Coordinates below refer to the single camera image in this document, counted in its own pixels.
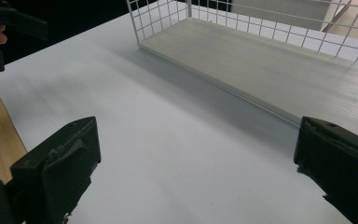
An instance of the wire mesh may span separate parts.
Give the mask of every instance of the wire mesh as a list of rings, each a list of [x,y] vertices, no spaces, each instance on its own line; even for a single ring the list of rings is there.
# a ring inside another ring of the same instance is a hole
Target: wire mesh
[[[137,41],[188,17],[358,62],[358,0],[127,0]]]

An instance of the black background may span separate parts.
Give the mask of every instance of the black background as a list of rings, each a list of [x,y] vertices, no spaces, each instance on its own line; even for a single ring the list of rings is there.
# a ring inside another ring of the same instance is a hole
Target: black background
[[[46,21],[49,40],[38,40],[7,27],[5,34],[8,41],[0,46],[5,63],[16,61],[129,12],[126,0],[9,0],[9,3],[20,12]],[[145,0],[140,0],[140,7],[145,3]],[[206,6],[206,0],[200,0],[200,4]],[[215,3],[211,2],[210,7],[215,8]],[[219,4],[219,9],[226,10],[226,6]]]

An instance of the white table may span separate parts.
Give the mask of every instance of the white table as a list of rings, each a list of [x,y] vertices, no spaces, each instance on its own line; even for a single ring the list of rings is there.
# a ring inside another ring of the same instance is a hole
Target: white table
[[[70,223],[349,223],[296,172],[297,128],[140,50],[129,15],[9,64],[0,95],[28,150],[97,117]]]

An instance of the white wire basket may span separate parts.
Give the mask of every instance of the white wire basket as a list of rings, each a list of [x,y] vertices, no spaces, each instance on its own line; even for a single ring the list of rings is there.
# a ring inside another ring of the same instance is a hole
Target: white wire basket
[[[141,49],[293,125],[307,116],[358,134],[358,5],[350,0],[127,3]]]
[[[358,62],[358,2],[354,4],[351,0],[153,3],[127,0],[127,3],[138,42],[192,17]]]

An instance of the wire basket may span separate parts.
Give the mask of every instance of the wire basket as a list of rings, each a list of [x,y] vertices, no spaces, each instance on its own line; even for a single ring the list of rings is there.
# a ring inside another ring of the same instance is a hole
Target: wire basket
[[[188,17],[358,62],[358,1],[127,0],[137,41]]]

